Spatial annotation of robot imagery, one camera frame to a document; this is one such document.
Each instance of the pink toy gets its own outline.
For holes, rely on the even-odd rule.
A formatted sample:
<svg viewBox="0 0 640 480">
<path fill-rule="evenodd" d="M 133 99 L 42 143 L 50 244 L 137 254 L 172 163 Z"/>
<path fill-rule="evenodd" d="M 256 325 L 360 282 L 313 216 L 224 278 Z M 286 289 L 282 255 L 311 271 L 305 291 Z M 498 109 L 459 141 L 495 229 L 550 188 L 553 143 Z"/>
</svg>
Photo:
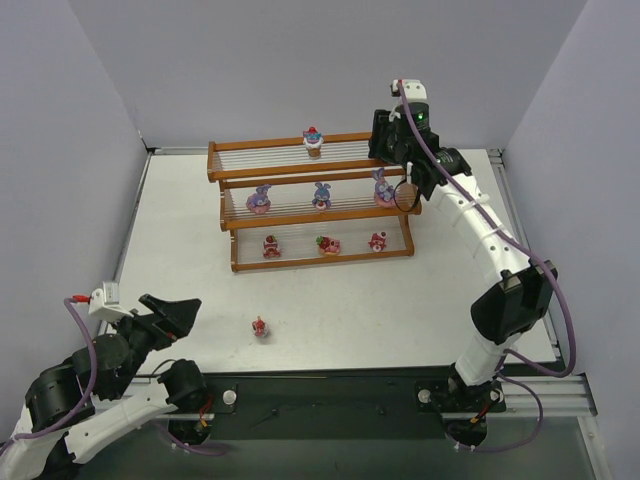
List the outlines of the pink toy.
<svg viewBox="0 0 640 480">
<path fill-rule="evenodd" d="M 321 255 L 338 255 L 340 253 L 340 240 L 331 237 L 318 237 L 316 243 Z"/>
<path fill-rule="evenodd" d="M 264 242 L 262 242 L 262 256 L 264 258 L 280 258 L 278 240 L 273 235 L 269 235 Z"/>
<path fill-rule="evenodd" d="M 387 247 L 387 234 L 386 232 L 374 233 L 371 235 L 371 241 L 369 242 L 371 250 L 376 253 L 380 253 Z"/>
<path fill-rule="evenodd" d="M 262 321 L 260 317 L 251 324 L 253 334 L 258 338 L 264 338 L 269 335 L 269 326 Z"/>
<path fill-rule="evenodd" d="M 392 208 L 396 206 L 395 190 L 384 179 L 384 168 L 381 167 L 378 170 L 371 172 L 371 175 L 376 180 L 376 189 L 373 194 L 373 199 L 379 207 Z"/>
<path fill-rule="evenodd" d="M 271 200 L 267 197 L 267 190 L 271 185 L 262 185 L 256 188 L 256 193 L 247 198 L 247 208 L 256 214 L 267 213 L 271 208 Z"/>
</svg>

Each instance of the wooden rack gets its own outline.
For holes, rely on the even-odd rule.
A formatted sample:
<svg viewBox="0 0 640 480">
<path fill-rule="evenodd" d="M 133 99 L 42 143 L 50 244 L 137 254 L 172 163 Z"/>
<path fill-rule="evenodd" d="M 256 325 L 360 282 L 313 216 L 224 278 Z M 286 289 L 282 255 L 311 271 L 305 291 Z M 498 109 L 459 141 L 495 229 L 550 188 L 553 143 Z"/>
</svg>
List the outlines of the wooden rack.
<svg viewBox="0 0 640 480">
<path fill-rule="evenodd" d="M 372 169 L 387 166 L 367 158 L 369 133 L 326 135 L 320 158 L 310 158 L 301 137 L 209 144 L 207 175 L 220 187 L 220 227 L 231 235 L 234 272 L 276 267 L 369 260 L 414 253 L 407 215 L 416 191 L 399 189 L 398 208 L 379 207 L 373 198 Z M 399 167 L 385 169 L 385 177 L 404 175 Z M 329 182 L 331 208 L 317 212 L 311 204 L 315 182 Z M 255 188 L 272 185 L 270 210 L 256 215 L 246 208 Z M 385 231 L 387 247 L 371 251 L 373 232 Z M 264 259 L 262 241 L 278 238 L 280 258 Z M 315 238 L 338 238 L 341 254 L 322 256 Z"/>
</svg>

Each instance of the gray wall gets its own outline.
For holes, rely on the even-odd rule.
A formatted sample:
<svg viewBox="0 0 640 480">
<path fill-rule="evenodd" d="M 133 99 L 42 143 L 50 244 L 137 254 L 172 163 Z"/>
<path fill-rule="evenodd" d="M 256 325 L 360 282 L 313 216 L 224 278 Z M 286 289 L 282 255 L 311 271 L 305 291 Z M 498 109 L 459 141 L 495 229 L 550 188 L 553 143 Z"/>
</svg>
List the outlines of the gray wall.
<svg viewBox="0 0 640 480">
<path fill-rule="evenodd" d="M 145 151 L 65 0 L 0 5 L 0 439 L 82 337 L 62 305 L 111 277 Z"/>
<path fill-rule="evenodd" d="M 640 472 L 638 19 L 637 0 L 590 0 L 506 151 L 527 236 L 558 266 L 620 479 Z"/>
<path fill-rule="evenodd" d="M 70 0 L 151 146 L 371 128 L 398 77 L 434 127 L 504 147 L 585 0 Z"/>
</svg>

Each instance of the cake figurine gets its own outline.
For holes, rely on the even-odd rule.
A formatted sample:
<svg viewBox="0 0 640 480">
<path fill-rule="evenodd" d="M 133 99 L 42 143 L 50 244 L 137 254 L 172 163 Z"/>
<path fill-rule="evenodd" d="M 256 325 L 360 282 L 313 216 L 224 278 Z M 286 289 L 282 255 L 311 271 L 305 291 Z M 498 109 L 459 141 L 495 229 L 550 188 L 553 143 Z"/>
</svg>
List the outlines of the cake figurine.
<svg viewBox="0 0 640 480">
<path fill-rule="evenodd" d="M 307 149 L 309 156 L 318 158 L 320 156 L 320 148 L 324 143 L 324 137 L 316 130 L 316 127 L 309 127 L 309 130 L 302 132 L 302 144 Z"/>
<path fill-rule="evenodd" d="M 256 214 L 267 213 L 271 208 L 271 200 L 267 197 L 267 190 L 271 185 L 262 185 L 256 188 L 256 193 L 247 198 L 247 208 Z"/>
<path fill-rule="evenodd" d="M 274 235 L 269 235 L 262 242 L 262 256 L 264 258 L 280 258 L 280 246 Z"/>
<path fill-rule="evenodd" d="M 264 338 L 269 335 L 269 326 L 260 317 L 251 324 L 251 328 L 253 328 L 253 334 L 258 338 Z"/>
<path fill-rule="evenodd" d="M 329 185 L 328 183 L 325 183 L 323 185 L 322 182 L 316 182 L 316 188 L 317 190 L 313 195 L 313 200 L 311 200 L 311 203 L 319 212 L 329 210 L 329 208 L 331 208 L 331 193 L 329 192 L 331 185 Z"/>
<path fill-rule="evenodd" d="M 380 253 L 387 247 L 387 234 L 386 232 L 374 233 L 371 235 L 371 240 L 369 241 L 369 246 L 371 250 L 376 253 Z"/>
<path fill-rule="evenodd" d="M 376 190 L 373 194 L 373 199 L 379 207 L 391 208 L 396 206 L 395 190 L 384 179 L 384 168 L 380 167 L 378 170 L 371 172 L 373 178 L 376 181 Z"/>
<path fill-rule="evenodd" d="M 340 240 L 331 237 L 316 238 L 320 255 L 338 255 L 340 253 Z"/>
</svg>

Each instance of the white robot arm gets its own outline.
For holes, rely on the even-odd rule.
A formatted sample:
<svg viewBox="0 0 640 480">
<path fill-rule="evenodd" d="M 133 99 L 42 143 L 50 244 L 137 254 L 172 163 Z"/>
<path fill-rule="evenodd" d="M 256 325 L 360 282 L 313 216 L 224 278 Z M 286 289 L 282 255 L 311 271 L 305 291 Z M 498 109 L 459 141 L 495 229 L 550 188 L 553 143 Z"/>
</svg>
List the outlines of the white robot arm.
<svg viewBox="0 0 640 480">
<path fill-rule="evenodd" d="M 114 283 L 105 283 L 91 297 L 75 299 L 89 302 L 90 314 L 112 323 L 118 332 L 98 336 L 93 342 L 97 354 L 93 393 L 107 400 L 122 396 L 149 351 L 166 348 L 190 332 L 201 303 L 198 299 L 165 302 L 143 295 L 141 303 L 153 313 L 140 316 L 135 310 L 127 312 L 119 305 Z M 46 478 L 49 474 L 77 469 L 104 447 L 149 420 L 179 409 L 197 411 L 207 397 L 204 377 L 197 365 L 178 360 L 141 392 L 110 410 L 93 416 L 95 409 L 89 401 L 66 426 L 38 436 L 38 432 L 77 406 L 82 396 L 78 384 L 86 388 L 89 376 L 90 362 L 85 348 L 65 363 L 45 370 L 33 382 L 11 440 L 2 448 L 0 479 L 29 480 L 41 475 Z M 21 434 L 31 438 L 21 438 Z"/>
<path fill-rule="evenodd" d="M 30 480 L 45 469 L 51 451 L 63 439 L 73 463 L 84 465 L 100 450 L 144 423 L 178 409 L 167 403 L 169 395 L 164 385 L 154 379 L 147 388 L 118 403 L 106 412 L 71 427 L 61 428 L 37 439 L 15 440 L 0 457 L 0 478 Z M 33 424 L 27 407 L 13 432 L 31 433 Z"/>
<path fill-rule="evenodd" d="M 512 235 L 489 206 L 489 196 L 479 189 L 460 152 L 440 146 L 430 127 L 422 83 L 394 80 L 391 95 L 404 99 L 391 111 L 375 111 L 369 157 L 403 166 L 407 182 L 449 219 L 480 266 L 490 288 L 471 307 L 476 331 L 455 363 L 454 380 L 463 389 L 490 384 L 505 351 L 546 313 L 552 292 L 549 280 L 512 248 Z M 550 262 L 545 268 L 557 275 Z"/>
</svg>

